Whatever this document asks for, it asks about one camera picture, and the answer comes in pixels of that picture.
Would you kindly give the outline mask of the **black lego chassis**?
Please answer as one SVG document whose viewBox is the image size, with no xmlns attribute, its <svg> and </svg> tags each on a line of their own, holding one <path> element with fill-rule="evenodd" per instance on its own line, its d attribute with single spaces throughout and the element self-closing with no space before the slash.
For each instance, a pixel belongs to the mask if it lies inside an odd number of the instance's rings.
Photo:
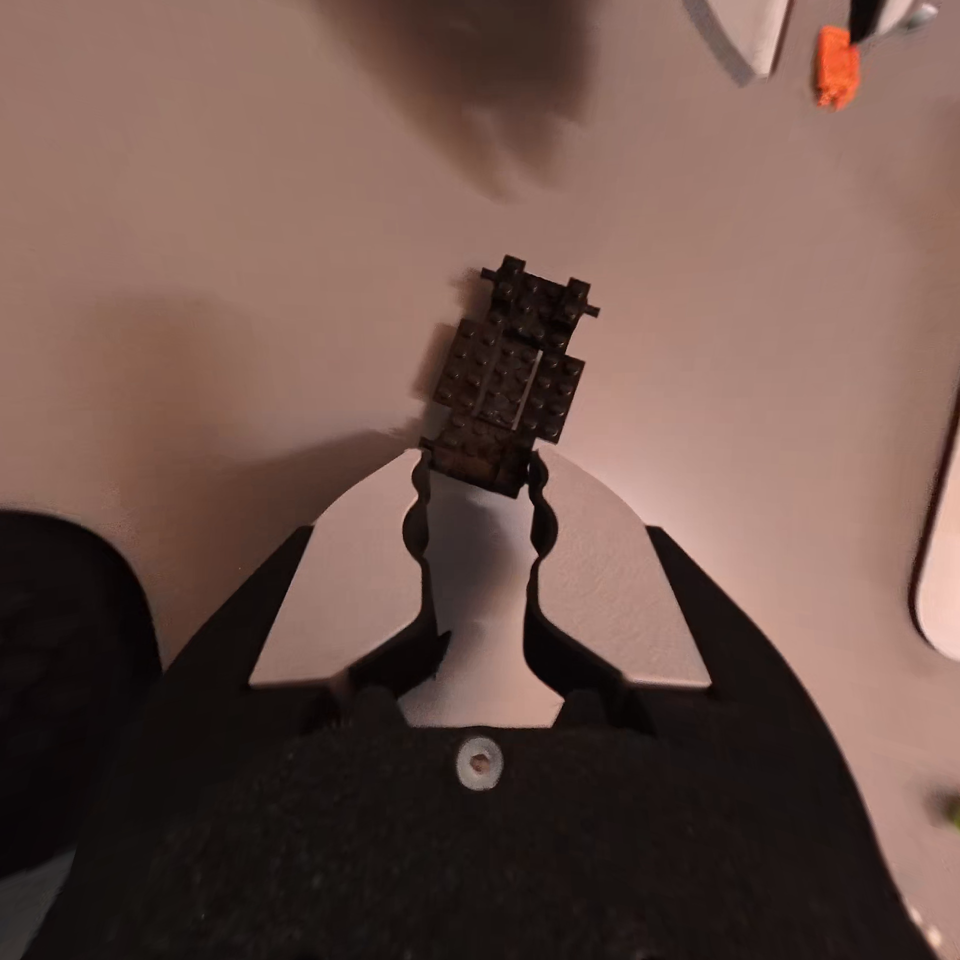
<svg viewBox="0 0 960 960">
<path fill-rule="evenodd" d="M 601 309 L 586 281 L 545 280 L 509 255 L 478 280 L 486 311 L 459 322 L 431 399 L 447 415 L 421 450 L 434 472 L 517 499 L 535 443 L 560 441 L 584 370 L 570 342 Z"/>
</svg>

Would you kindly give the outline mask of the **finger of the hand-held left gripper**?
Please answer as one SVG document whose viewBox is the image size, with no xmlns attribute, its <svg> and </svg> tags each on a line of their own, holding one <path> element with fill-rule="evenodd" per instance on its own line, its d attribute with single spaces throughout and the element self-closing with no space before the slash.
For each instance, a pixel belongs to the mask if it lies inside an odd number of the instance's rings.
<svg viewBox="0 0 960 960">
<path fill-rule="evenodd" d="M 919 30 L 934 20 L 942 2 L 850 2 L 849 38 L 854 45 L 894 32 Z"/>
<path fill-rule="evenodd" d="M 684 2 L 682 9 L 734 86 L 774 72 L 790 2 Z"/>
</svg>

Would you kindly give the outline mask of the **pile of lego pieces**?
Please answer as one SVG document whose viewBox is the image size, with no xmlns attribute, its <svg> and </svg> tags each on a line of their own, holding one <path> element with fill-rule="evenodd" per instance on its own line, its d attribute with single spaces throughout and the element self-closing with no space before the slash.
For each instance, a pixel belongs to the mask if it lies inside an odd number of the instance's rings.
<svg viewBox="0 0 960 960">
<path fill-rule="evenodd" d="M 860 55 L 850 33 L 823 27 L 816 38 L 814 92 L 816 105 L 839 112 L 854 102 L 860 86 Z"/>
</svg>

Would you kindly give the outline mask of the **white book stand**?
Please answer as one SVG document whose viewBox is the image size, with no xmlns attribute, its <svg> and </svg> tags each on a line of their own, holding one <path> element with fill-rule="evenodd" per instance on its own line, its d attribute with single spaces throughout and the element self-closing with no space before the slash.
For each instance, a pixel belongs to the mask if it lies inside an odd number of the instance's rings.
<svg viewBox="0 0 960 960">
<path fill-rule="evenodd" d="M 958 664 L 958 392 L 932 477 L 908 610 L 919 637 Z"/>
</svg>

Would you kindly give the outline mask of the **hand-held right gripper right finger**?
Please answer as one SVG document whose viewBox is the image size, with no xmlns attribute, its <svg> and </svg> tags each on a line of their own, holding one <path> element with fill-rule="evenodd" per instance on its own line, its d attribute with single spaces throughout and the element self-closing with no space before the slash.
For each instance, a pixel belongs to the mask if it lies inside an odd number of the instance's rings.
<svg viewBox="0 0 960 960">
<path fill-rule="evenodd" d="M 591 474 L 540 448 L 530 459 L 522 655 L 558 695 L 705 691 L 710 675 L 633 510 Z"/>
</svg>

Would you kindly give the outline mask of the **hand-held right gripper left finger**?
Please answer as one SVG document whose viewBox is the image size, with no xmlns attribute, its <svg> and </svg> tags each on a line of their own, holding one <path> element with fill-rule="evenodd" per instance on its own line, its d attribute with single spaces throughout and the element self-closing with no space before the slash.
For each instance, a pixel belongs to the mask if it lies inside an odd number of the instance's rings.
<svg viewBox="0 0 960 960">
<path fill-rule="evenodd" d="M 253 688 L 348 678 L 405 695 L 439 670 L 426 549 L 429 464 L 406 450 L 312 526 L 253 667 Z"/>
</svg>

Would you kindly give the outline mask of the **black round cushion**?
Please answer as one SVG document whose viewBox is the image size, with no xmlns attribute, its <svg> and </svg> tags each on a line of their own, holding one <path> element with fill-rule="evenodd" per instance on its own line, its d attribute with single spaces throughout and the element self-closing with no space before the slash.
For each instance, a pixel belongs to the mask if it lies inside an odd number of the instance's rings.
<svg viewBox="0 0 960 960">
<path fill-rule="evenodd" d="M 1 512 L 1 879 L 75 845 L 161 675 L 124 556 L 50 515 Z"/>
</svg>

